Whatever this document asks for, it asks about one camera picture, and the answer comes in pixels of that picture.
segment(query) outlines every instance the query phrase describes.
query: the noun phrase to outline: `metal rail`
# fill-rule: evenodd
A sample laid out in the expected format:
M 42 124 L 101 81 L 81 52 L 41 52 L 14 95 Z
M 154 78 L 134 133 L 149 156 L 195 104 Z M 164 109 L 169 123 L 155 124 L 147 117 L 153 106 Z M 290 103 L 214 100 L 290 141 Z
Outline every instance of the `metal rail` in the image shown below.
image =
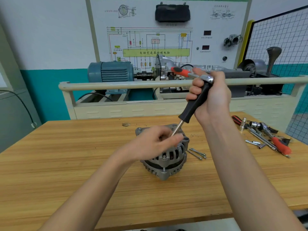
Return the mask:
M 274 78 L 228 78 L 227 85 L 253 85 L 253 84 L 285 84 L 308 83 L 308 76 L 298 77 L 274 77 Z M 132 81 L 132 82 L 93 82 L 93 83 L 69 83 L 61 82 L 59 88 L 62 91 L 78 90 L 106 90 L 106 89 L 135 89 L 157 87 L 184 87 L 191 86 L 192 80 L 167 80 L 167 81 Z

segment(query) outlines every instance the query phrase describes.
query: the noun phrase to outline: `hand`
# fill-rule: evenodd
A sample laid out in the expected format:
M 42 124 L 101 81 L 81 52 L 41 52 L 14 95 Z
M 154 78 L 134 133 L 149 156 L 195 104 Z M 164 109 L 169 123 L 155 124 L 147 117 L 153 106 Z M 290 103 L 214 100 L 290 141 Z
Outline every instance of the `hand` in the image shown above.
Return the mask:
M 153 126 L 121 147 L 121 151 L 125 151 L 132 161 L 153 159 L 184 138 L 182 134 L 169 137 L 171 134 L 172 130 L 166 126 Z
M 193 71 L 197 75 L 206 74 L 205 71 L 199 68 L 193 68 Z M 219 118 L 221 116 L 229 116 L 229 104 L 231 101 L 231 91 L 225 83 L 225 73 L 222 71 L 211 71 L 210 75 L 214 77 L 214 84 L 209 90 L 208 98 L 204 104 L 197 108 L 195 111 L 195 117 L 201 124 L 202 128 L 205 128 L 206 124 L 213 118 Z M 192 86 L 189 88 L 189 94 L 186 96 L 186 100 L 195 100 L 197 95 L 201 93 L 201 88 L 204 84 L 200 78 L 195 78 L 192 82 Z

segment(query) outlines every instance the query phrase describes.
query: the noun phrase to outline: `diagram drawing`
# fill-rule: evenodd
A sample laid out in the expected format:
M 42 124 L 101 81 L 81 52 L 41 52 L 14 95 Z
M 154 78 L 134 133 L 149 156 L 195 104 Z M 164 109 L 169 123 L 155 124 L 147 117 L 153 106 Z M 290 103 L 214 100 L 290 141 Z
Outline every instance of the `diagram drawing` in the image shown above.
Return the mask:
M 234 11 L 230 11 L 226 5 L 218 5 L 213 8 L 211 19 L 233 19 Z
M 157 54 L 190 63 L 192 28 L 107 27 L 110 59 L 129 61 L 135 71 L 153 71 Z
M 136 7 L 130 8 L 127 5 L 120 5 L 118 9 L 119 18 L 126 18 L 136 15 Z

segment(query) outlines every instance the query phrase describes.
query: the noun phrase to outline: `right hand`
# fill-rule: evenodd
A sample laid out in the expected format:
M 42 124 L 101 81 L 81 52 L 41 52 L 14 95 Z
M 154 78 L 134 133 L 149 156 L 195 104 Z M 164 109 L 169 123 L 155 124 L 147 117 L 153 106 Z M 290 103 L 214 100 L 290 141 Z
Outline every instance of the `right hand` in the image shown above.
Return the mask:
M 207 74 L 199 68 L 193 68 L 193 72 L 199 76 Z M 208 98 L 204 104 L 195 111 L 195 117 L 203 128 L 213 118 L 223 118 L 229 116 L 229 104 L 231 101 L 231 91 L 225 83 L 225 73 L 222 71 L 211 71 L 210 75 L 214 77 L 213 86 L 209 90 Z M 186 100 L 195 100 L 197 95 L 201 93 L 201 87 L 204 82 L 200 78 L 195 78 Z

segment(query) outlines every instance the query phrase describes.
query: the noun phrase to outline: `gear shift lever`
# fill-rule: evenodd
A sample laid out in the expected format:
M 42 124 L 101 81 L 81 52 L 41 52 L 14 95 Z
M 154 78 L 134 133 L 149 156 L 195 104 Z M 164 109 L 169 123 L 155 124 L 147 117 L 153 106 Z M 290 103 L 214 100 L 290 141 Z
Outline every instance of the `gear shift lever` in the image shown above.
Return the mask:
M 281 54 L 282 49 L 280 47 L 269 47 L 267 49 L 267 53 L 269 55 L 269 65 L 267 66 L 267 75 L 271 75 L 272 73 L 272 69 L 273 69 L 273 65 L 276 61 L 276 59 L 279 57 L 279 55 Z

